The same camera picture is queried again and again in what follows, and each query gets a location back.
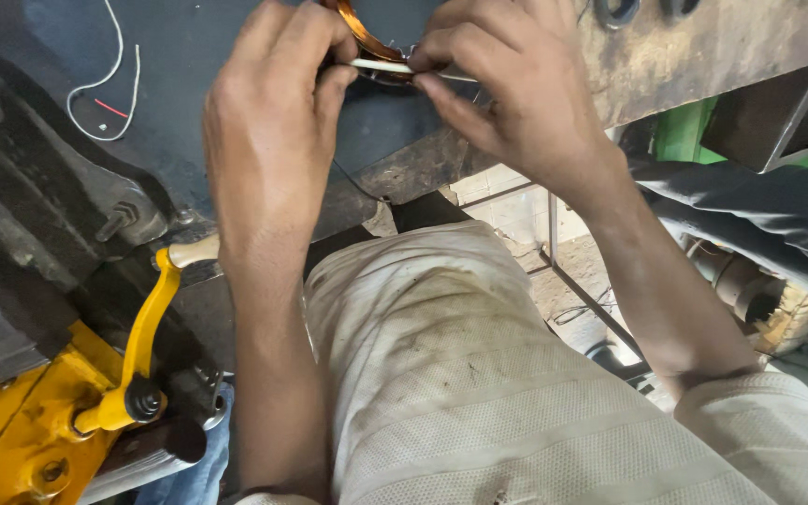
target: hand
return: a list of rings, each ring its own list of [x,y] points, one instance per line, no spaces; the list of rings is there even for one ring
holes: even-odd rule
[[[357,55],[338,13],[264,0],[208,92],[202,130],[225,269],[248,261],[264,236],[291,237],[305,249],[310,241],[345,88],[357,76],[352,66],[334,65],[318,85],[330,49],[337,61]]]
[[[488,89],[489,111],[455,95],[437,75],[418,74],[415,85],[470,143],[580,212],[600,194],[600,183],[614,172],[627,175],[594,109],[573,0],[446,2],[410,66],[426,72],[450,63]]]

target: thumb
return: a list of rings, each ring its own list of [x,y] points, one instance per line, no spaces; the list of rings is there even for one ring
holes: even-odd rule
[[[356,78],[357,69],[350,65],[333,65],[320,77],[320,84],[313,92],[313,111],[323,142],[335,143],[345,89]]]
[[[457,96],[438,75],[417,74],[413,84],[428,95],[444,122],[460,132],[469,143],[490,155],[499,157],[503,153],[503,142],[487,112]]]

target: red wire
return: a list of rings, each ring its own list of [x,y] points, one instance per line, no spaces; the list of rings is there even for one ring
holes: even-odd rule
[[[128,116],[127,114],[124,114],[124,113],[123,113],[123,112],[121,112],[120,110],[114,109],[114,108],[112,108],[112,107],[108,107],[108,105],[107,105],[107,104],[106,104],[104,101],[101,101],[101,100],[99,100],[98,98],[96,98],[96,99],[95,99],[95,102],[96,102],[98,105],[101,105],[102,107],[104,107],[105,109],[108,109],[108,110],[110,110],[111,112],[114,112],[115,114],[117,114],[118,116],[120,116],[120,117],[122,117],[122,118],[129,118],[129,116]]]

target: white shirt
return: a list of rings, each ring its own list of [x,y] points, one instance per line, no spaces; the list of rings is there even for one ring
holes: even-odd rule
[[[478,221],[354,245],[312,271],[311,343],[338,391],[334,501],[808,504],[805,385],[702,384],[673,419],[551,334],[530,290]]]

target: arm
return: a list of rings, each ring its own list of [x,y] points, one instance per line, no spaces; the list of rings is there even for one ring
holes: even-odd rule
[[[208,93],[203,119],[220,264],[236,307],[241,483],[318,500],[328,491],[328,402],[300,285],[339,110],[356,77],[335,65],[316,83],[330,48],[343,61],[356,55],[338,14],[265,0]]]
[[[641,198],[603,134],[585,76],[572,0],[451,0],[410,65],[454,62],[494,97],[490,110],[437,76],[416,85],[466,140],[566,201],[600,247],[628,327],[678,398],[694,385],[758,370],[722,302]]]

